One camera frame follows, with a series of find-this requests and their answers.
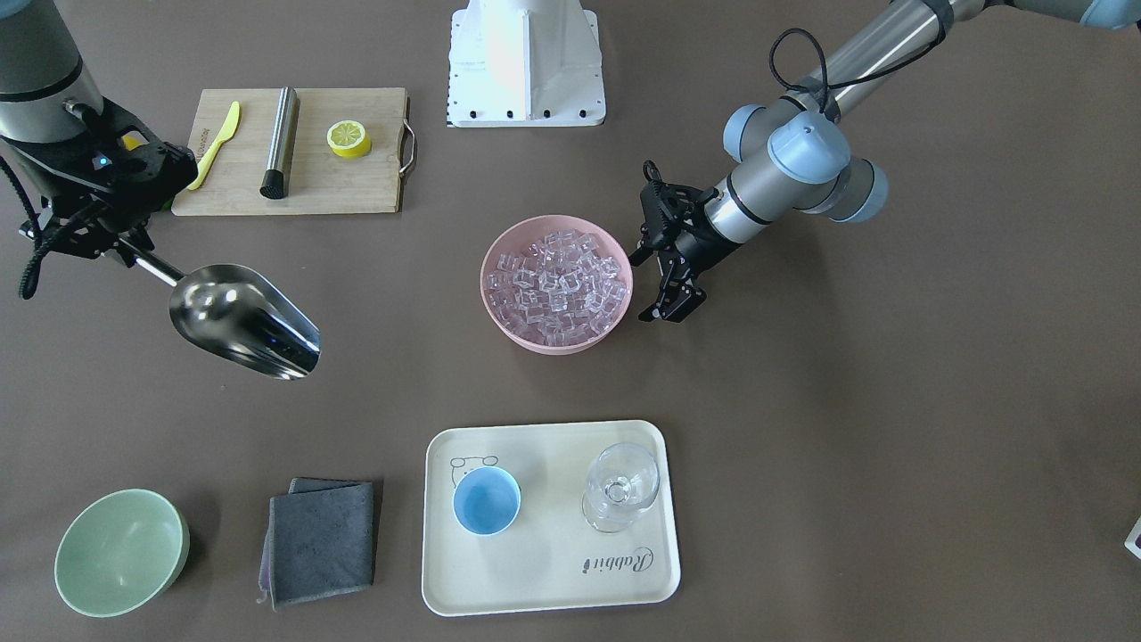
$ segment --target table surface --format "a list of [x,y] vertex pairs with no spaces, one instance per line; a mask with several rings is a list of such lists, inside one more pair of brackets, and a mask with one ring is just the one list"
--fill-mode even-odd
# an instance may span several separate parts
[[[772,40],[834,50],[858,2],[586,2],[609,113],[564,130],[444,124],[462,2],[79,2],[104,95],[185,143],[203,88],[406,87],[418,166],[396,214],[179,218],[159,253],[254,267],[321,327],[283,383],[170,327],[168,287],[48,257],[0,193],[0,639],[1138,640],[1141,38],[1009,8],[956,25],[844,120],[891,178],[871,222],[788,216],[702,277],[682,325],[631,315],[542,357],[477,293],[511,224],[589,218],[632,247],[641,163],[709,186],[726,117],[770,101]],[[786,75],[815,66],[793,44]],[[636,269],[632,309],[657,271]],[[444,619],[420,596],[423,457],[458,426],[644,418],[665,436],[682,580],[648,607]],[[375,585],[256,602],[268,499],[293,477],[383,480]],[[113,620],[67,609],[52,560],[104,494],[156,490],[192,552]]]

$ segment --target gray cloth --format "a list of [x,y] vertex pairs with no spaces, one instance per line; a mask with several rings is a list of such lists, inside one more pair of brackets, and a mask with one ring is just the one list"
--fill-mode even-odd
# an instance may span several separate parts
[[372,585],[373,487],[297,478],[269,499],[258,584],[274,610]]

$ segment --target wooden cutting board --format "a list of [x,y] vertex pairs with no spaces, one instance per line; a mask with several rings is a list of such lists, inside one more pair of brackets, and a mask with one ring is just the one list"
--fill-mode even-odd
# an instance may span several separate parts
[[[201,159],[213,141],[232,101],[241,103],[242,117],[234,138],[218,151],[205,182],[178,194],[171,211],[179,216],[399,211],[406,89],[298,89],[289,195],[270,200],[258,189],[266,171],[280,95],[280,88],[202,91],[188,143],[195,157]],[[329,148],[325,135],[341,120],[364,125],[372,138],[367,155],[342,159]]]

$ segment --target pink bowl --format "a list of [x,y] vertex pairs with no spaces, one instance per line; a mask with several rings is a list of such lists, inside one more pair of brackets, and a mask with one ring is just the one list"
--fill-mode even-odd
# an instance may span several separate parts
[[[551,231],[558,231],[560,229],[577,229],[584,234],[593,234],[598,238],[598,255],[602,258],[613,255],[617,259],[618,266],[621,267],[618,278],[626,284],[626,295],[622,300],[622,304],[618,307],[618,314],[609,331],[597,338],[591,338],[581,344],[558,348],[528,342],[527,340],[511,334],[511,332],[508,331],[502,323],[500,323],[495,312],[492,311],[492,304],[491,301],[487,300],[487,291],[484,287],[484,283],[487,282],[487,275],[495,270],[495,263],[497,262],[501,253],[521,253],[528,243],[542,238]],[[484,255],[484,263],[479,268],[479,296],[484,300],[484,308],[487,309],[487,315],[492,317],[495,326],[499,327],[500,331],[503,331],[503,334],[507,335],[508,339],[523,348],[540,355],[574,355],[576,352],[582,352],[602,341],[602,339],[606,338],[606,335],[609,335],[610,332],[613,332],[614,328],[621,323],[622,317],[626,314],[626,308],[630,307],[630,299],[632,295],[633,271],[630,268],[630,259],[626,257],[626,252],[622,249],[622,245],[614,239],[614,236],[610,236],[606,229],[602,229],[598,225],[594,225],[589,220],[583,220],[582,218],[575,218],[574,216],[565,216],[561,213],[536,216],[534,218],[516,222],[507,231],[500,234],[499,238],[495,238],[495,242],[492,243],[492,246],[487,250],[487,254]]]

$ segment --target yellow knife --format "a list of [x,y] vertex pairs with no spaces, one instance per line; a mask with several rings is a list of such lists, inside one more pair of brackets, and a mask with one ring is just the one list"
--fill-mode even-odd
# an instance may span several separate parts
[[215,156],[218,155],[218,149],[221,148],[221,144],[234,137],[234,132],[237,131],[237,121],[242,117],[242,108],[234,100],[229,105],[229,113],[226,114],[226,121],[221,123],[221,129],[218,130],[218,136],[215,138],[213,143],[210,143],[210,148],[207,153],[202,154],[202,160],[199,161],[199,177],[194,179],[186,186],[187,189],[197,189],[202,186],[202,181],[207,179],[207,173],[210,172],[210,165],[213,164]]

